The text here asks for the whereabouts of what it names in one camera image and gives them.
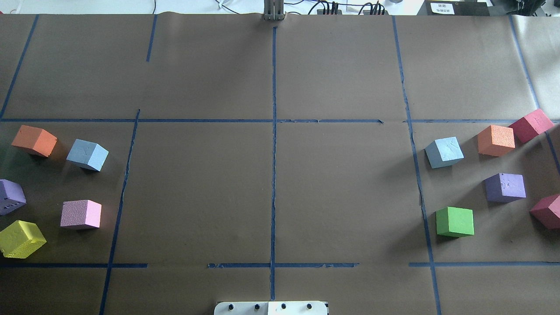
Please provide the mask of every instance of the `cube face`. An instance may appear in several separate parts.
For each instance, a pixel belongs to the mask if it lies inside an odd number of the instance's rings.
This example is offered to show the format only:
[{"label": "cube face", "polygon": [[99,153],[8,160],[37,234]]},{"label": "cube face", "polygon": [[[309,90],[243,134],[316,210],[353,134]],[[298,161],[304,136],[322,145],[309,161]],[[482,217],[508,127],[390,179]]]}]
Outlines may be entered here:
[{"label": "cube face", "polygon": [[0,215],[7,215],[22,207],[27,201],[21,186],[6,179],[0,179]]},{"label": "cube face", "polygon": [[76,139],[66,158],[81,168],[101,171],[109,152],[100,145]]},{"label": "cube face", "polygon": [[560,229],[560,194],[541,199],[529,212],[547,229]]},{"label": "cube face", "polygon": [[22,125],[12,146],[24,152],[48,158],[57,144],[57,138],[44,129]]},{"label": "cube face", "polygon": [[502,156],[515,149],[514,130],[491,125],[478,136],[478,152],[491,156]]},{"label": "cube face", "polygon": [[484,180],[486,199],[508,203],[526,197],[523,176],[499,173]]},{"label": "cube face", "polygon": [[0,232],[0,251],[7,258],[28,258],[46,243],[35,223],[16,220]]},{"label": "cube face", "polygon": [[437,139],[426,147],[432,168],[453,165],[464,158],[456,137]]},{"label": "cube face", "polygon": [[473,210],[446,207],[436,211],[436,230],[438,235],[449,237],[474,235]]},{"label": "cube face", "polygon": [[64,201],[60,227],[74,230],[98,228],[101,205],[91,200]]},{"label": "cube face", "polygon": [[554,124],[542,109],[537,109],[510,125],[515,136],[523,143],[552,128]]}]

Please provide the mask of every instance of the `metal bracket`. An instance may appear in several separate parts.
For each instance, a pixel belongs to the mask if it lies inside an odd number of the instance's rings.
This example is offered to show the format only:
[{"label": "metal bracket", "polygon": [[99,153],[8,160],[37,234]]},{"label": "metal bracket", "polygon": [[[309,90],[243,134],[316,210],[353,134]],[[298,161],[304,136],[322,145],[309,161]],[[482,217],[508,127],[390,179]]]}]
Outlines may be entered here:
[{"label": "metal bracket", "polygon": [[328,304],[320,301],[220,302],[214,315],[328,315]]},{"label": "metal bracket", "polygon": [[284,20],[284,0],[264,0],[264,19],[272,21]]}]

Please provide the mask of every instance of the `light pink cube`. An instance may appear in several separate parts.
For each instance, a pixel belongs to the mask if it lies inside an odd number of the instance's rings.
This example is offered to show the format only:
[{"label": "light pink cube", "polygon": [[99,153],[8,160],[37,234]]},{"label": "light pink cube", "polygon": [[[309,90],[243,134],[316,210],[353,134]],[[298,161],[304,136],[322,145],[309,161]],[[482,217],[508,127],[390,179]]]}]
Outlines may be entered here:
[{"label": "light pink cube", "polygon": [[560,229],[560,194],[542,198],[530,213],[547,229]]},{"label": "light pink cube", "polygon": [[74,230],[99,227],[101,205],[91,200],[64,201],[60,227]]},{"label": "light pink cube", "polygon": [[554,127],[542,109],[537,109],[510,125],[515,136],[523,143]]}]

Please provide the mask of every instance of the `yellow cube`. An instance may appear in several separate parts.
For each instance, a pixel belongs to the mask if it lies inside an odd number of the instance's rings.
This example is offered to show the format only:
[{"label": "yellow cube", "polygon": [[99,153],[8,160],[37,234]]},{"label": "yellow cube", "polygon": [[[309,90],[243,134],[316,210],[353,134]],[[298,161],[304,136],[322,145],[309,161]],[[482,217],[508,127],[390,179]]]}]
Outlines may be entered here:
[{"label": "yellow cube", "polygon": [[35,223],[16,220],[0,232],[0,251],[7,258],[27,258],[46,243]]}]

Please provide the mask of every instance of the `orange cube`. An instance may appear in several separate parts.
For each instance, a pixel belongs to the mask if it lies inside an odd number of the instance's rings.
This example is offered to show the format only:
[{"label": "orange cube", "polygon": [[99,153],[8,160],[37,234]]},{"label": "orange cube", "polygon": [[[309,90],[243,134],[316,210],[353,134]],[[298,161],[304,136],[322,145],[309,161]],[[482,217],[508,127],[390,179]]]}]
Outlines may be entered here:
[{"label": "orange cube", "polygon": [[48,158],[57,144],[57,138],[41,128],[21,125],[12,146],[24,152]]},{"label": "orange cube", "polygon": [[490,125],[478,134],[478,153],[502,156],[515,149],[514,130]]}]

